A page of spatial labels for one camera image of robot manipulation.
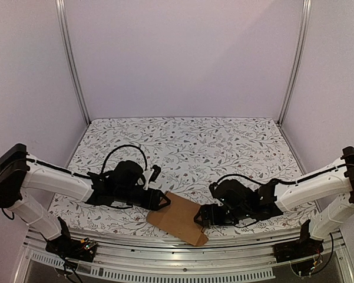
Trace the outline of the brown cardboard box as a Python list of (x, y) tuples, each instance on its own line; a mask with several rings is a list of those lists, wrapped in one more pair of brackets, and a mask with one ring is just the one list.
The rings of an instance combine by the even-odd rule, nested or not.
[(194, 221), (201, 206), (171, 192), (166, 196), (171, 203), (158, 211), (150, 211), (147, 222), (190, 245), (205, 245), (209, 240), (205, 228)]

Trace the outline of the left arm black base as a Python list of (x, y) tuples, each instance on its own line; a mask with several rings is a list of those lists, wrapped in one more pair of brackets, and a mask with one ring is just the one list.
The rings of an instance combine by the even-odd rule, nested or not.
[(61, 235), (54, 240), (47, 240), (45, 250), (60, 256), (62, 259), (71, 258), (79, 261), (92, 262), (97, 248), (98, 243), (89, 238), (76, 240)]

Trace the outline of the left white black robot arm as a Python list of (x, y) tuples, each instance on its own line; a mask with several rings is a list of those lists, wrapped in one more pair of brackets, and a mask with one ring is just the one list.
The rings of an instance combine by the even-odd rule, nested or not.
[(157, 165), (140, 166), (126, 160), (113, 170), (102, 167), (99, 173), (83, 175), (39, 160), (18, 143), (0, 157), (0, 209), (19, 216), (52, 241), (63, 256), (70, 256), (76, 244), (68, 237), (67, 227), (29, 195), (28, 189), (65, 195), (93, 206), (112, 208), (114, 202), (121, 202), (125, 209), (138, 206), (158, 211), (171, 203), (161, 190), (150, 187), (160, 172)]

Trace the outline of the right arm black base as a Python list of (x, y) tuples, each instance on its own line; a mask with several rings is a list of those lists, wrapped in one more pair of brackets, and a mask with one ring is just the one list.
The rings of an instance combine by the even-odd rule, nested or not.
[(297, 239), (277, 243), (272, 246), (272, 249), (277, 263), (293, 261), (323, 252), (323, 240), (317, 241), (311, 238)]

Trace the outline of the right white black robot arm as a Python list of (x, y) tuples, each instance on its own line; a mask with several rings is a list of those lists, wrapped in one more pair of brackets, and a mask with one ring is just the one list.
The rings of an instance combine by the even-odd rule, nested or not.
[(336, 195), (335, 200), (307, 224), (308, 234), (293, 244), (293, 252), (305, 257), (314, 250), (316, 241), (340, 227), (354, 215), (354, 147), (345, 147), (340, 158), (331, 164), (296, 180), (277, 178), (260, 183), (255, 190), (239, 182), (240, 174), (228, 174), (209, 186), (219, 203), (203, 205), (194, 222), (210, 227), (237, 226), (251, 218), (255, 223), (280, 216), (304, 203)]

